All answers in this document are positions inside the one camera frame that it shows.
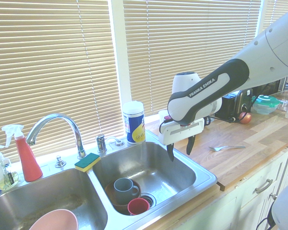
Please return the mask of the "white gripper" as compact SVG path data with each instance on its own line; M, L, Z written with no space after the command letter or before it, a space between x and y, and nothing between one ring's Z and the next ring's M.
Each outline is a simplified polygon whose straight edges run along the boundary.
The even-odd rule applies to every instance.
M204 129L204 119L200 118L191 122L187 126L181 126L171 119L164 119L159 126L159 142L163 145L167 145L167 152L170 160L174 161L174 143L188 138L186 147L186 154L190 155L197 134L201 133Z

